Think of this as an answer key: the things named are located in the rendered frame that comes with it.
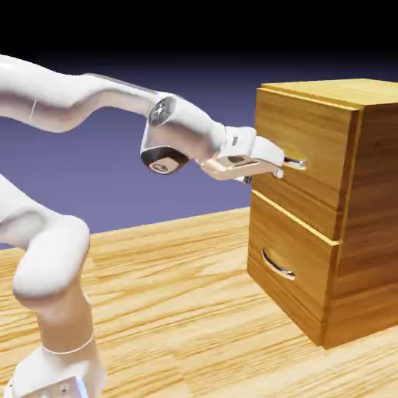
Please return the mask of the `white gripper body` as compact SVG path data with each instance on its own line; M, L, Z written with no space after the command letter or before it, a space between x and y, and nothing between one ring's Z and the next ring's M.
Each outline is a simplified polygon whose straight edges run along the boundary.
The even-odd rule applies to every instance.
M275 143L257 135L230 135L224 148L201 164L216 180L240 180L262 173L277 173L285 154Z

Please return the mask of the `wooden cabinet door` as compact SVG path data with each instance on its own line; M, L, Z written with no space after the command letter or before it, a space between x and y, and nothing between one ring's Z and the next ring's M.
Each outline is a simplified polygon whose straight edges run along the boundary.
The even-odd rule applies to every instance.
M261 249L295 273L284 279L263 262ZM247 271L251 278L317 345L323 343L330 265L339 246L330 244L259 194L251 194Z
M358 111L257 90L255 128L286 157L305 163L282 179L253 177L253 189L331 240L340 237Z

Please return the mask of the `light wood cabinet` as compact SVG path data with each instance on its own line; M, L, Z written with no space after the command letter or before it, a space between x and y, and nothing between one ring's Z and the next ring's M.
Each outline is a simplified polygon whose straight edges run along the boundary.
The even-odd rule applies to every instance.
M323 343L332 348L398 325L398 82L339 79L264 83L268 89L358 111L340 237L326 290Z

